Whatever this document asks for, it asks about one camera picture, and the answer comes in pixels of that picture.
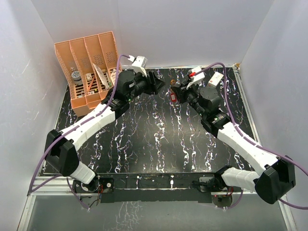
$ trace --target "cable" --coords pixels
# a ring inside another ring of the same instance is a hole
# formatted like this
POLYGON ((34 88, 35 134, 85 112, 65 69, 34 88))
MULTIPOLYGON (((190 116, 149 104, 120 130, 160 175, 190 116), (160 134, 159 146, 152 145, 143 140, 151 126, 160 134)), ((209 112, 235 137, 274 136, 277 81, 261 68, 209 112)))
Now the cable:
POLYGON ((241 190, 241 195, 240 195, 239 199, 237 200, 237 202, 235 202, 235 204, 233 204, 233 205, 231 205, 230 207, 227 207, 227 208, 230 209, 230 208, 236 207, 237 204, 238 204, 238 203, 240 202, 240 200, 242 199, 243 193, 244 193, 244 190, 242 189, 242 190, 241 190))
POLYGON ((81 204, 84 208, 86 208, 87 210, 90 210, 90 207, 87 206, 85 203, 83 203, 83 202, 81 201, 81 199, 77 196, 77 194, 74 192, 72 186, 69 184, 68 178, 66 178, 66 182, 67 182, 67 185, 68 185, 68 187, 70 188, 72 194, 73 194, 73 195, 75 196, 75 198, 80 202, 80 204, 81 204))
MULTIPOLYGON (((111 98, 110 98, 110 100, 108 101, 106 107, 104 107, 104 109, 102 109, 96 116, 100 116, 100 115, 107 109, 107 107, 109 107, 109 105, 110 105, 111 102, 112 102, 112 99, 113 99, 113 97, 114 97, 114 95, 115 95, 115 93, 116 93, 115 90, 116 90, 117 79, 118 79, 118 75, 119 75, 120 59, 121 59, 123 56, 126 57, 126 58, 129 58, 128 55, 124 55, 124 54, 122 54, 122 55, 119 56, 119 58, 118 58, 118 60, 117 60, 117 64, 116 64, 116 75, 115 75, 115 78, 116 78, 116 79, 115 79, 115 85, 114 85, 114 89, 113 89, 112 94, 111 94, 111 98)), ((83 121, 83 122, 81 123, 81 125, 83 125, 83 124, 89 122, 90 120, 92 120, 92 119, 94 119, 94 118, 95 118, 95 117, 92 116, 91 118, 89 118, 89 119, 83 121)), ((47 154, 50 152, 50 150, 54 147, 54 145, 55 145, 57 142, 59 142, 59 141, 60 141, 63 137, 65 137, 66 135, 70 134, 72 131, 75 131, 78 127, 80 127, 80 126, 77 125, 77 126, 75 126, 74 128, 72 128, 71 130, 69 130, 69 131, 67 131, 66 133, 62 134, 62 135, 61 135, 60 137, 58 137, 55 141, 53 141, 53 142, 51 143, 51 145, 46 149, 46 151, 44 152, 43 156, 42 156, 41 159, 39 160, 36 169, 34 170, 34 173, 33 173, 33 176, 32 176, 31 182, 30 182, 30 185, 29 185, 28 195, 29 195, 30 193, 33 192, 33 191, 32 191, 33 183, 34 183, 35 178, 36 178, 36 176, 37 176, 37 174, 38 174, 38 172, 39 172, 40 166, 42 165, 43 161, 45 160, 47 154)), ((35 190, 39 189, 39 188, 40 188, 41 186, 43 186, 44 184, 45 184, 45 183, 40 184, 38 187, 35 188, 35 190)))
POLYGON ((228 187, 227 194, 226 194, 226 195, 224 195, 224 196, 228 196, 228 195, 229 195, 230 188, 231 188, 231 187, 228 187))
POLYGON ((92 204, 89 206, 89 208, 91 208, 92 205, 93 205, 95 202, 99 201, 99 200, 100 200, 100 199, 96 199, 95 201, 93 201, 92 204))
POLYGON ((62 175, 59 174, 59 175, 55 175, 55 176, 53 176, 53 177, 50 177, 48 180, 44 181, 44 182, 41 183, 39 186, 37 186, 36 188, 32 189, 32 190, 31 190, 32 193, 35 192, 36 190, 38 190, 38 189, 39 189, 40 187, 42 187, 44 184, 46 184, 46 183, 48 183, 49 181, 51 181, 51 180, 53 180, 53 179, 55 179, 55 178, 57 178, 57 177, 60 177, 60 176, 62 176, 62 175))
POLYGON ((227 194, 225 196, 231 196, 233 194, 233 187, 229 187, 227 194))
MULTIPOLYGON (((231 109, 230 109, 230 106, 229 106, 229 102, 228 102, 228 94, 227 94, 227 71, 226 71, 226 66, 223 64, 223 63, 220 63, 220 62, 217 62, 217 63, 213 63, 209 66, 207 66, 206 68, 202 69, 201 71, 195 73, 194 75, 198 75, 200 74, 201 72, 204 72, 208 69, 210 69, 211 67, 215 66, 215 65, 221 65, 222 68, 223 68, 223 75, 224 75, 224 80, 223 80, 223 88, 224 88, 224 96, 225 96, 225 102, 226 102, 226 107, 227 107, 227 110, 228 110, 228 113, 229 113, 229 116, 231 118, 231 122, 233 123, 233 126, 235 128, 235 130, 240 134, 240 136, 242 136, 244 138, 244 140, 246 140, 247 142, 249 142, 250 144, 252 145, 256 145, 257 148, 265 151, 265 152, 268 152, 268 153, 271 153, 271 154, 274 154, 276 156, 279 156, 281 159, 284 159, 288 162, 290 162, 291 164, 295 165, 296 167, 298 167, 300 170, 302 170, 307 176, 308 176, 308 171, 304 169, 303 166, 301 166, 299 163, 295 162, 294 160, 286 157, 286 156, 283 156, 275 151, 272 151, 268 148, 265 148, 265 147, 262 147, 261 145, 257 144, 256 142, 253 142, 251 141, 250 139, 248 139, 246 136, 244 136, 244 134, 241 132, 241 130, 239 129, 238 125, 236 124, 235 122, 235 119, 233 117, 233 114, 231 112, 231 109)), ((297 205, 294 205, 294 204, 291 204, 291 203, 288 203, 282 199, 280 199, 281 202, 285 203, 286 205, 288 206, 291 206, 293 208, 297 208, 297 209, 302 209, 302 210, 308 210, 308 206, 297 206, 297 205)))

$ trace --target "small cylindrical object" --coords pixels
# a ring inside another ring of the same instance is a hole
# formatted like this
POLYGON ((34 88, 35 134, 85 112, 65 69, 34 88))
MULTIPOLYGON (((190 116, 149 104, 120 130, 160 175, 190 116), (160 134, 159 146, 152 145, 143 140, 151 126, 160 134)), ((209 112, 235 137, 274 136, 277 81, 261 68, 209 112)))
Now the small cylindrical object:
POLYGON ((175 85, 177 82, 176 82, 176 80, 174 80, 174 79, 172 79, 171 81, 170 81, 170 85, 175 85))
POLYGON ((82 85, 82 79, 79 71, 72 72, 72 79, 76 85, 82 85))

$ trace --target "orange desk organizer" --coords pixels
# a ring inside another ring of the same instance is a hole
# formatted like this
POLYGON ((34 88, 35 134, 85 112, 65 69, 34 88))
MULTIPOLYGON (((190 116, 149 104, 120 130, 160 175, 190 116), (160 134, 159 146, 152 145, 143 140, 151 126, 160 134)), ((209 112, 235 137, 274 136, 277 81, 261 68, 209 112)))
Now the orange desk organizer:
POLYGON ((56 56, 67 79, 72 109, 77 116, 88 114, 106 97, 108 90, 99 79, 93 63, 111 76, 118 59, 115 42, 110 31, 55 43, 56 56), (77 70, 83 83, 79 86, 72 79, 72 72, 77 70), (87 73, 93 76, 91 80, 87 80, 87 73))

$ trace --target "black joint housing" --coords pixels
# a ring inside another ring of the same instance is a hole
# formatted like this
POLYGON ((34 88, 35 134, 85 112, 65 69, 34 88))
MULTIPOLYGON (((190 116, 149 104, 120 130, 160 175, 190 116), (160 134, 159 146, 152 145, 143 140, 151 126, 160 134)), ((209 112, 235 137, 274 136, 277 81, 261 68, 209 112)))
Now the black joint housing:
POLYGON ((279 158, 254 182, 257 194, 265 202, 273 204, 295 187, 295 167, 290 162, 279 158))
POLYGON ((135 78, 135 75, 132 71, 122 71, 119 74, 119 77, 117 80, 116 91, 121 95, 127 95, 131 93, 135 87, 134 78, 135 78))
POLYGON ((222 97, 215 88, 206 86, 200 90, 199 101, 202 107, 207 108, 209 112, 215 113, 222 101, 222 97))
MULTIPOLYGON (((46 138, 45 150, 61 136, 56 130, 51 130, 46 138)), ((46 161, 56 169, 62 176, 70 176, 78 167, 79 159, 75 146, 65 137, 59 140, 48 152, 46 161)))
POLYGON ((202 118, 201 124, 203 128, 217 138, 218 131, 223 129, 223 126, 231 121, 230 117, 218 109, 214 115, 208 118, 202 118))
POLYGON ((222 167, 220 170, 218 170, 217 172, 214 173, 214 177, 212 179, 210 179, 209 181, 206 182, 206 187, 210 190, 210 191, 219 191, 219 190, 223 190, 227 185, 225 184, 225 182, 223 181, 221 175, 229 168, 231 168, 232 166, 230 165, 226 165, 224 167, 222 167))
POLYGON ((149 71, 146 80, 148 83, 148 88, 144 91, 144 93, 148 95, 157 95, 161 88, 165 85, 165 82, 158 79, 153 71, 149 71))
MULTIPOLYGON (((112 89, 108 91, 107 97, 102 100, 102 104, 108 103, 111 98, 111 93, 112 89)), ((115 112, 115 119, 118 119, 129 109, 129 102, 124 95, 116 91, 114 99, 111 101, 109 106, 111 107, 111 111, 115 112)))
POLYGON ((82 184, 84 187, 86 187, 89 192, 95 192, 98 189, 99 186, 99 179, 97 177, 97 175, 93 178, 93 180, 91 180, 91 182, 89 184, 82 184))

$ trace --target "floor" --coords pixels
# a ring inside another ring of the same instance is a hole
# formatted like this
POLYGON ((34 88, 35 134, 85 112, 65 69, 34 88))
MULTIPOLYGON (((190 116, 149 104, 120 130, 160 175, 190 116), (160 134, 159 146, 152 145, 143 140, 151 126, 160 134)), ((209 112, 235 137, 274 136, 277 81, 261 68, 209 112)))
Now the floor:
POLYGON ((118 202, 88 213, 73 196, 37 196, 27 231, 287 231, 278 204, 245 194, 223 211, 197 202, 118 202))
MULTIPOLYGON (((79 150, 79 158, 97 173, 215 172, 224 165, 250 170, 249 164, 233 149, 207 133, 198 114, 187 103, 170 101, 170 81, 182 82, 189 69, 155 69, 166 82, 159 95, 142 95, 116 122, 92 136, 79 150)), ((215 71, 206 73, 203 84, 215 71)), ((253 136, 233 69, 227 68, 231 110, 240 127, 253 136)), ((220 85, 223 97, 223 83, 220 85)), ((67 89, 56 129, 78 121, 71 109, 67 89)), ((41 175, 55 174, 46 165, 41 175)))

